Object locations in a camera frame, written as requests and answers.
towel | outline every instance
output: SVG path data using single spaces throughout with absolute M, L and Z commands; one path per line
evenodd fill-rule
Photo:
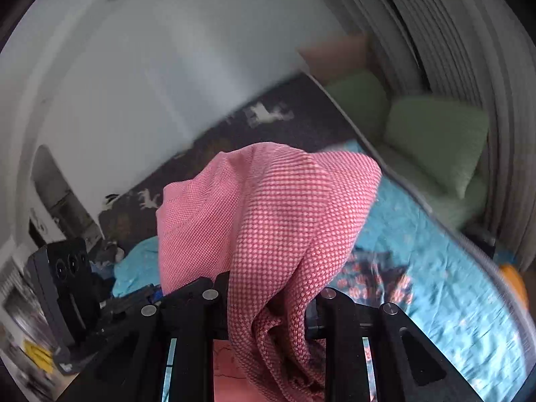
M 380 178 L 364 154 L 266 142 L 219 153 L 193 180 L 164 188 L 162 290 L 230 270 L 229 341 L 265 399 L 322 396 L 325 353 L 305 340 L 305 309 L 346 262 Z

dark blanket with animal print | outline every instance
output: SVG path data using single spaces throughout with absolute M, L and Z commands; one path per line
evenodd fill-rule
M 194 178 L 220 151 L 257 142 L 277 142 L 307 152 L 355 138 L 355 132 L 323 90 L 298 74 L 258 96 L 214 125 L 192 147 L 109 204 L 98 216 L 106 240 L 129 252 L 156 235 L 156 208 L 162 189 Z

metal screw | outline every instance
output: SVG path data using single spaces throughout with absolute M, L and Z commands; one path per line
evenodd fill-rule
M 395 315 L 396 313 L 398 313 L 398 305 L 393 304 L 392 302 L 387 302 L 382 305 L 382 310 L 384 313 Z
M 325 299 L 333 299 L 335 296 L 337 296 L 337 292 L 329 287 L 326 287 L 320 292 L 320 295 Z
M 203 292 L 203 298 L 207 300 L 214 300 L 218 297 L 218 295 L 218 291 L 214 289 L 208 289 Z
M 152 305 L 144 306 L 141 309 L 141 314 L 144 315 L 145 317 L 152 316 L 155 313 L 156 313 L 156 307 Z

yellow object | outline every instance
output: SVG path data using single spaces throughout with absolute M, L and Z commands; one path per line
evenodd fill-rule
M 43 369 L 47 373 L 52 373 L 54 371 L 52 353 L 48 350 L 29 340 L 24 340 L 24 352 L 40 369 Z
M 528 310 L 529 296 L 527 295 L 525 283 L 523 282 L 523 278 L 521 278 L 519 272 L 516 271 L 516 269 L 511 264 L 503 264 L 499 267 L 499 270 L 503 278 L 516 293 L 518 299 Z

brown cushion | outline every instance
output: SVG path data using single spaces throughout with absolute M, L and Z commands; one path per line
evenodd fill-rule
M 343 36 L 312 47 L 299 48 L 298 53 L 309 66 L 310 73 L 327 84 L 366 68 L 368 38 L 366 34 Z

